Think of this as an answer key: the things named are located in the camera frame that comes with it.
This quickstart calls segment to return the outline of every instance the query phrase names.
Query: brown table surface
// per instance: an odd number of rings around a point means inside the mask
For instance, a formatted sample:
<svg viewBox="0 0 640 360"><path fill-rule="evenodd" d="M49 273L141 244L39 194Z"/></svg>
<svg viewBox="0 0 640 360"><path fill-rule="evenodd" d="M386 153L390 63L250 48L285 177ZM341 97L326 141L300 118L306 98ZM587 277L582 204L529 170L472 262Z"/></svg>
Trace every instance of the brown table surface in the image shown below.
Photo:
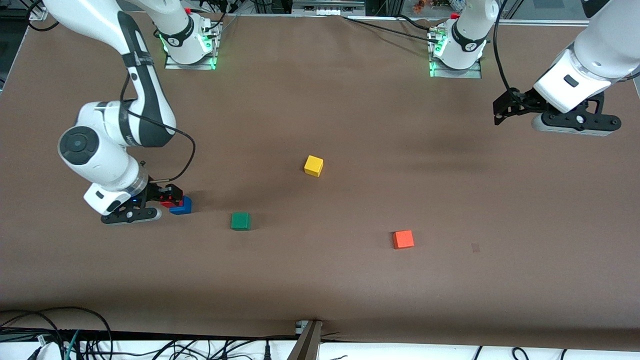
<svg viewBox="0 0 640 360"><path fill-rule="evenodd" d="M613 135L540 133L532 115L493 125L490 47L482 80L430 78L420 40L340 17L240 17L217 70L164 70L136 19L198 142L176 182L194 213L100 223L56 146L83 104L118 98L125 69L63 26L29 31L0 97L3 308L86 306L120 331L267 336L320 318L341 340L640 350L632 82L607 91ZM511 86L528 90L580 30L501 28ZM168 177L189 150L177 136L131 154ZM309 154L320 178L301 171ZM230 230L234 211L255 229ZM403 229L415 247L394 250Z"/></svg>

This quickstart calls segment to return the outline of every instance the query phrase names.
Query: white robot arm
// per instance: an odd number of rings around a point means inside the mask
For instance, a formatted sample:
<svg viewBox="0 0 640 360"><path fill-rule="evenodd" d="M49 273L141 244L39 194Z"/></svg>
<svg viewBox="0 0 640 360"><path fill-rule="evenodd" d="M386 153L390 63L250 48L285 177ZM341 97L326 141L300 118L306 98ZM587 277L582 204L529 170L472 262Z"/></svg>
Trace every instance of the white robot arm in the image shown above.
<svg viewBox="0 0 640 360"><path fill-rule="evenodd" d="M161 33L179 39L170 48L175 59L189 62L204 56L207 47L202 44L202 22L188 15L179 0L135 0L135 3L149 11ZM45 0L45 5L64 26L116 49L138 94L135 100L85 104L74 126L60 138L60 156L73 171L92 182L84 199L104 215L103 222L159 218L160 211L144 208L146 200L168 200L177 204L182 191L174 185L163 189L150 183L147 171L125 148L164 146L174 134L175 117L138 25L115 0ZM133 199L139 202L139 211L129 211L131 206L125 203L140 193L145 196ZM123 209L126 213L119 211L122 207L126 207Z"/></svg>
<svg viewBox="0 0 640 360"><path fill-rule="evenodd" d="M486 36L498 17L495 0L468 0L458 19L449 19L439 25L446 29L442 45L433 55L452 69L468 69L482 56Z"/></svg>
<svg viewBox="0 0 640 360"><path fill-rule="evenodd" d="M532 126L540 131L606 136L620 128L618 117L602 114L603 91L640 66L640 1L590 3L599 3L599 11L533 89L521 94L511 88L493 102L496 125L537 112ZM594 113L587 111L590 102Z"/></svg>

